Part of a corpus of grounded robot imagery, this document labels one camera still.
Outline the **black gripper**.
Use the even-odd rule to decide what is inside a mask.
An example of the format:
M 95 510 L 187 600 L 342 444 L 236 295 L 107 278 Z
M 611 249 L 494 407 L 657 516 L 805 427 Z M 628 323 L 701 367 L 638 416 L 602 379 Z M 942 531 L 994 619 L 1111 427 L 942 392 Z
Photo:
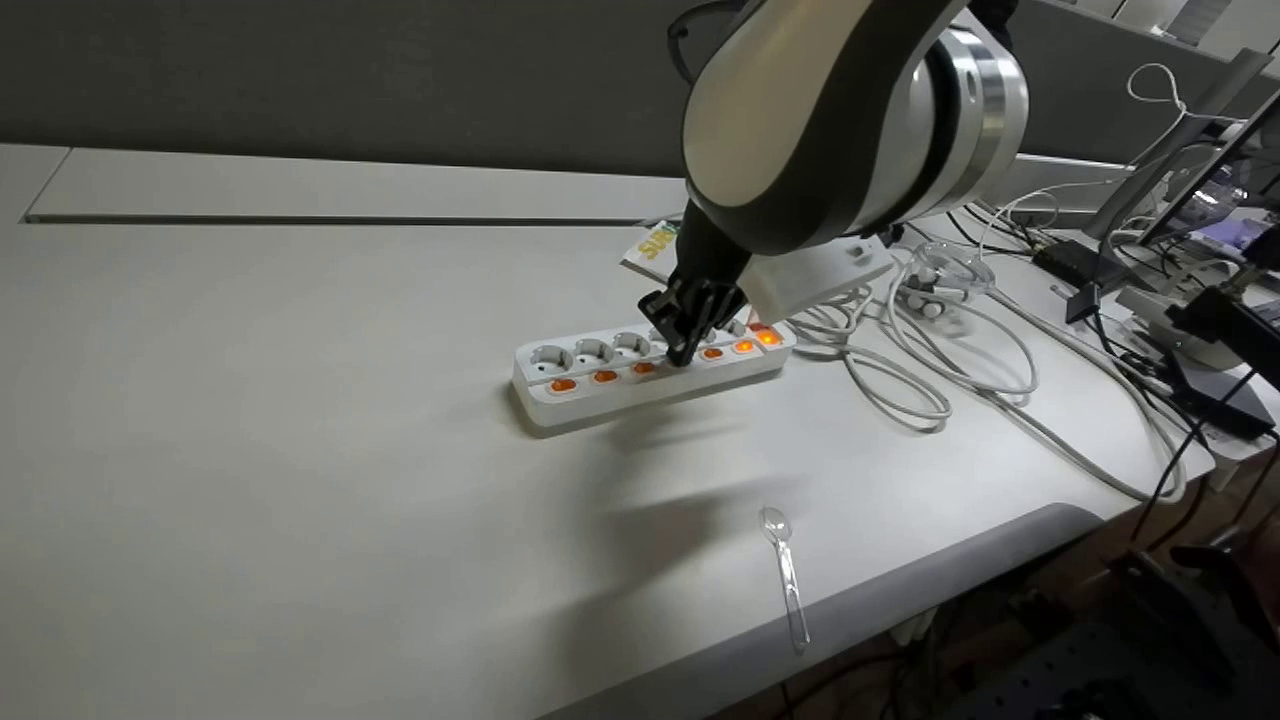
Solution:
M 745 304 L 745 293 L 738 289 L 745 269 L 747 251 L 696 202 L 685 202 L 670 293 L 648 293 L 640 298 L 645 318 L 661 332 L 675 367 L 690 367 L 707 332 Z

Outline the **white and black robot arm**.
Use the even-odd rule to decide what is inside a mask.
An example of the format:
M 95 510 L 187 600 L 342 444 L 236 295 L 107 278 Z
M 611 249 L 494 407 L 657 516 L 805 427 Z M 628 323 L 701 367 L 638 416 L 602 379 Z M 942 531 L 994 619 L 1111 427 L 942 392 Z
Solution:
M 1027 129 L 1019 0 L 747 0 L 696 70 L 675 269 L 640 311 L 690 367 L 755 256 L 970 201 Z

